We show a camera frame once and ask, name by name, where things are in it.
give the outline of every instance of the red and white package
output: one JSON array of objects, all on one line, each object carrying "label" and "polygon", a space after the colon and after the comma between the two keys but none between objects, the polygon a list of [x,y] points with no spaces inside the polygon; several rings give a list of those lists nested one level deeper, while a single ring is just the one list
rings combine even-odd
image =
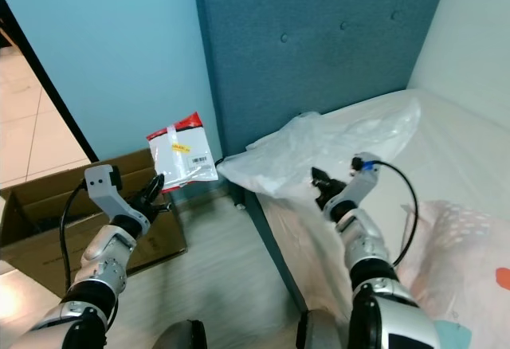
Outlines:
[{"label": "red and white package", "polygon": [[155,170],[165,175],[163,193],[190,182],[218,180],[206,132],[198,113],[147,137]]}]

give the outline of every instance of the mattress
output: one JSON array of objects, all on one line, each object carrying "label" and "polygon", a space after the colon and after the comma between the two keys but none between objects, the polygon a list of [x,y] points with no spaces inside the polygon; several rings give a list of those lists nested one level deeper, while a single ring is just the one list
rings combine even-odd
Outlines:
[{"label": "mattress", "polygon": [[[410,179],[418,200],[444,199],[469,206],[499,218],[510,214],[510,174],[506,161],[510,156],[510,131],[441,97],[419,89],[403,90],[366,100],[331,112],[326,116],[342,122],[355,121],[369,112],[383,115],[395,103],[416,98],[421,107],[418,129],[393,160]],[[309,309],[326,308],[337,316],[348,316],[349,298],[345,286],[338,289],[346,269],[333,278],[312,278],[313,269],[303,268],[306,247],[296,254],[296,237],[292,226],[295,207],[284,200],[257,195],[265,217],[297,287]],[[408,188],[393,171],[382,170],[376,188],[363,200],[361,207],[378,224],[393,258],[402,246],[406,208],[411,203]]]}]

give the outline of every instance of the blue wall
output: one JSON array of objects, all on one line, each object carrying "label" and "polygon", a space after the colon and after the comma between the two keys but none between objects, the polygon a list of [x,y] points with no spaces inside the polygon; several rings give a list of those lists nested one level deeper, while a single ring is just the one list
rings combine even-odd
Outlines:
[{"label": "blue wall", "polygon": [[195,0],[7,0],[100,159],[198,111],[216,127]]}]

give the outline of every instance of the bed frame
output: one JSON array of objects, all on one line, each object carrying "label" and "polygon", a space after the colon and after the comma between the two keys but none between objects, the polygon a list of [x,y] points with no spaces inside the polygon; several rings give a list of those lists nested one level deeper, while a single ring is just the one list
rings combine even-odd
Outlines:
[{"label": "bed frame", "polygon": [[[439,0],[197,0],[223,155],[301,112],[406,88]],[[306,303],[255,194],[230,186],[298,308]]]}]

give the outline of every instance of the open cardboard box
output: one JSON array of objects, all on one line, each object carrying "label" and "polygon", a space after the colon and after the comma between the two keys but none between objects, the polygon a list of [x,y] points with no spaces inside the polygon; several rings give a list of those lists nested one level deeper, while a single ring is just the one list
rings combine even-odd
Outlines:
[{"label": "open cardboard box", "polygon": [[[57,220],[69,195],[84,177],[85,168],[100,164],[118,166],[123,198],[130,198],[155,175],[151,152],[147,149],[0,191],[0,196],[6,200],[0,225],[0,258],[60,297],[65,294],[65,281]],[[75,197],[69,217],[78,217],[65,231],[73,279],[80,268],[82,253],[101,226],[108,224],[108,217],[84,190]],[[42,231],[49,220],[56,228]],[[139,239],[127,274],[137,273],[185,251],[186,242],[177,214],[173,210],[163,212],[147,235]]]}]

